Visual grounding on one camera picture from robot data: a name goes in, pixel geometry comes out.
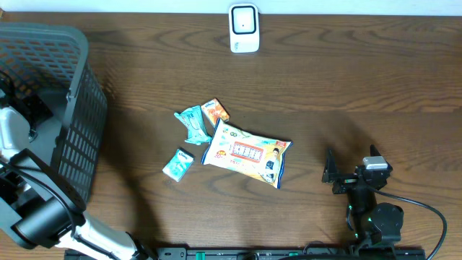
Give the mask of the orange tissue packet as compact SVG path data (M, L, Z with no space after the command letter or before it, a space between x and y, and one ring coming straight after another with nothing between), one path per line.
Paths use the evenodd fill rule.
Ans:
M229 113L216 98L204 103L201 110L213 127L216 126L218 120L227 122L230 119Z

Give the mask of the white barcode scanner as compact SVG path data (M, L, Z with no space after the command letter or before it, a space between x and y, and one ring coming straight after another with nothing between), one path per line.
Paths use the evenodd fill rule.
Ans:
M233 4L228 12L230 50L254 53L260 47L259 13L254 4Z

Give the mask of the teal wet-wipe packet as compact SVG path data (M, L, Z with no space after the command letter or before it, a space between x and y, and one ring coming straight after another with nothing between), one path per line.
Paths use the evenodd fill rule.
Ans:
M174 116L187 128L188 137L186 143L201 145L210 143L212 138L208 135L202 116L200 105L185 109L183 112L175 112Z

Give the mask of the grey plastic basket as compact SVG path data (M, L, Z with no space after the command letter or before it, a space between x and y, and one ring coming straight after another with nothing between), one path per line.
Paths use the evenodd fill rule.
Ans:
M89 43L69 26L3 22L1 71L16 96L36 94L53 116L37 127L30 149L90 198L108 102L87 60Z

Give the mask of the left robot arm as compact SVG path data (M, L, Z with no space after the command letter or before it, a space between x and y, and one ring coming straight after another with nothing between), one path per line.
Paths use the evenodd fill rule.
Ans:
M70 259L156 259L129 233L88 214L77 191L30 150L33 113L1 73L1 229L26 249L70 249Z

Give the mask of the green Kleenex tissue packet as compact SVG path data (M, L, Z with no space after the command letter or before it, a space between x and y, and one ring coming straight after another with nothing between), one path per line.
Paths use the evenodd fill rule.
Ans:
M162 169L162 172L174 181L179 182L193 162L194 156L184 149L179 148L167 165Z

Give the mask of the black mounting rail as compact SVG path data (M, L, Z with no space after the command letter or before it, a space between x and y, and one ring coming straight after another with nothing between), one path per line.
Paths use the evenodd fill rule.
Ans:
M321 245L301 248L157 248L159 260L280 260L280 259L320 259L320 260L425 260L421 249L362 249L357 255L342 248L326 248Z

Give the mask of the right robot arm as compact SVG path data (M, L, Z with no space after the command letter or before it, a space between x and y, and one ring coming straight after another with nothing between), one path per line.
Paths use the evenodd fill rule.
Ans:
M346 194L346 223L357 241L349 246L352 255L374 248L391 249L401 240L404 211L397 205L377 203L375 194L387 184L393 168L374 145L353 173L341 173L331 149L326 152L322 182L332 185L333 194Z

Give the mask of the large yellow snack bag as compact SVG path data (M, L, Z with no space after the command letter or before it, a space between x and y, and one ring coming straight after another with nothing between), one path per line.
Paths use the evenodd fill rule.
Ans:
M291 141L258 136L218 120L201 163L242 173L280 189L285 152L292 145Z

